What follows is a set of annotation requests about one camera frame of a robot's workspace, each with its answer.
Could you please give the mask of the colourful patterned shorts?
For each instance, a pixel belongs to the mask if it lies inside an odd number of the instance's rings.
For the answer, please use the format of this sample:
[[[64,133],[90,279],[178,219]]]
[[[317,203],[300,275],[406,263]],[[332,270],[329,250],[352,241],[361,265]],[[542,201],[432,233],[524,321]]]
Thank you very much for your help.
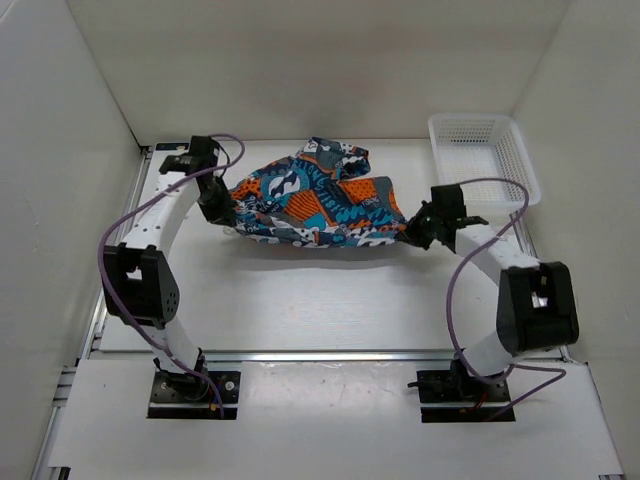
[[[231,190],[234,229],[258,243],[301,248],[390,245],[408,220],[392,180],[370,172],[367,149],[312,137]]]

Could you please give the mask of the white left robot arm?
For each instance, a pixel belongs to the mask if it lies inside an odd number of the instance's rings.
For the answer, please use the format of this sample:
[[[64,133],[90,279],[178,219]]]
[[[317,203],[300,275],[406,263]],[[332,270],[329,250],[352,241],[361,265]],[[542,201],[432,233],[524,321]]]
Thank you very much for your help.
[[[125,219],[131,230],[116,245],[99,242],[97,260],[108,312],[133,328],[151,347],[157,371],[189,402],[220,402],[203,351],[177,318],[180,291],[168,263],[175,237],[193,206],[213,225],[236,223],[234,202],[224,183],[235,164],[221,135],[194,136],[186,152],[169,155],[159,169],[156,193]]]

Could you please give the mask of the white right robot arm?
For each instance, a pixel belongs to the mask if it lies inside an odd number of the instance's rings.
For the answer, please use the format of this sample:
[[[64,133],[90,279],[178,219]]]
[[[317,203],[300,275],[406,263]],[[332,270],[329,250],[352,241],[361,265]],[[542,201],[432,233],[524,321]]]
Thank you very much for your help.
[[[467,212],[461,184],[432,188],[404,231],[407,243],[428,249],[439,242],[461,259],[445,296],[447,330],[455,351],[449,387],[470,400],[485,385],[505,380],[519,360],[535,351],[572,345],[579,322],[571,274],[562,262],[543,262],[504,240],[489,222]],[[458,277],[475,265],[498,288],[494,330],[462,347],[454,325],[453,296]]]

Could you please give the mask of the white perforated plastic basket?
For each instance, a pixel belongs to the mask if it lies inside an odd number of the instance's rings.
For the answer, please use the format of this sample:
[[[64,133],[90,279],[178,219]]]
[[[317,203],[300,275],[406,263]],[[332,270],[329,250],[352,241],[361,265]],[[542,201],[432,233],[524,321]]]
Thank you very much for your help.
[[[531,206],[540,202],[532,162],[511,117],[441,113],[429,118],[428,128],[434,183],[461,183],[472,212],[500,216],[517,212],[526,199]]]

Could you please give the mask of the blue label sticker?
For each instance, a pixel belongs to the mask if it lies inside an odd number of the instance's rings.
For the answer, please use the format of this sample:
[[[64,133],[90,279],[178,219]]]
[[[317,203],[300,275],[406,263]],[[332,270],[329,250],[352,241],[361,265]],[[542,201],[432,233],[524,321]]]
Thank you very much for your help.
[[[157,143],[154,147],[155,151],[184,151],[188,149],[188,142],[162,142]]]

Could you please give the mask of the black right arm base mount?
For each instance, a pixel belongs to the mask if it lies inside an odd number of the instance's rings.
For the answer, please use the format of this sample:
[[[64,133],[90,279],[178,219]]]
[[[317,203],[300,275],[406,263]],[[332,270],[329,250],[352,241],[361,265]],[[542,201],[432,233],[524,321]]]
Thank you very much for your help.
[[[424,424],[515,422],[505,382],[459,379],[448,370],[419,370],[407,388],[418,394]]]

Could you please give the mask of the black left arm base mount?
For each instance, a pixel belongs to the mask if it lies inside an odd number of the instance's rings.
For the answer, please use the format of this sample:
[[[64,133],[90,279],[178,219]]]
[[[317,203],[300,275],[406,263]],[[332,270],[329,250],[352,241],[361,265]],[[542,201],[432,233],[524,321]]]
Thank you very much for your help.
[[[149,395],[147,418],[236,420],[242,373],[239,370],[210,370],[208,375],[220,396],[201,380],[181,379],[178,374],[156,371]]]

